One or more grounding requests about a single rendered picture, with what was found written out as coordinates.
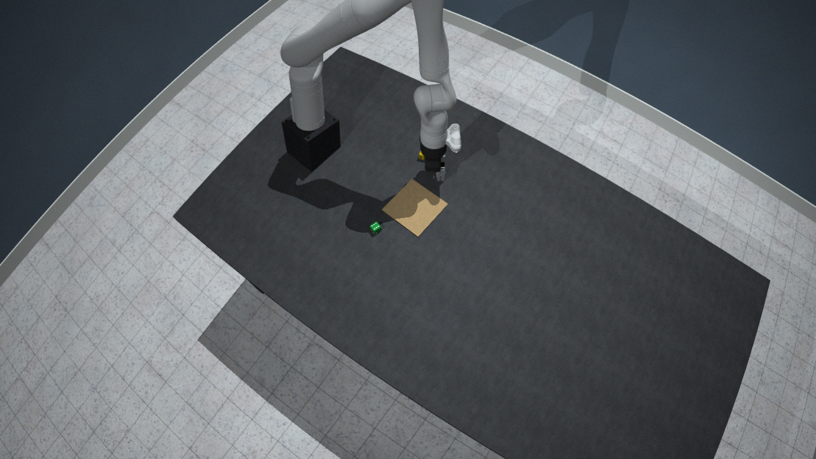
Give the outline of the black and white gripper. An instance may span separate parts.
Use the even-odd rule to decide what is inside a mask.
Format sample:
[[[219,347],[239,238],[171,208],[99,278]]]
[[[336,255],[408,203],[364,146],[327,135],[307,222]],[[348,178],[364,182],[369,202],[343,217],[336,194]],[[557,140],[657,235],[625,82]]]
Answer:
[[[421,153],[425,155],[425,170],[437,172],[437,181],[445,181],[445,153],[447,145],[454,153],[460,151],[460,125],[453,123],[445,134],[434,138],[425,135],[421,130],[419,141]]]

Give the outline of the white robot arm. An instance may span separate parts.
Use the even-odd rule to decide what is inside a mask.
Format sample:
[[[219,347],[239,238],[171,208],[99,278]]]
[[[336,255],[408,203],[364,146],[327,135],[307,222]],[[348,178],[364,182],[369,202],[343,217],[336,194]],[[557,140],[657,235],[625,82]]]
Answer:
[[[300,24],[294,28],[282,44],[280,55],[291,66],[289,104],[298,128],[313,131],[323,126],[323,54],[375,28],[410,3],[419,38],[420,75],[426,81],[439,82],[414,91],[421,130],[433,138],[446,133],[446,111],[455,107],[456,93],[449,74],[449,48],[443,26],[445,0],[345,0],[315,26]]]

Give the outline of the tan flat mat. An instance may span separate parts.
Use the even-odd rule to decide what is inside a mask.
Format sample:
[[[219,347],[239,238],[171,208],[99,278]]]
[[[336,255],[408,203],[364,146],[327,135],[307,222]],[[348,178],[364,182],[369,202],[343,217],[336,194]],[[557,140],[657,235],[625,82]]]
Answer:
[[[419,237],[447,205],[411,179],[382,211]]]

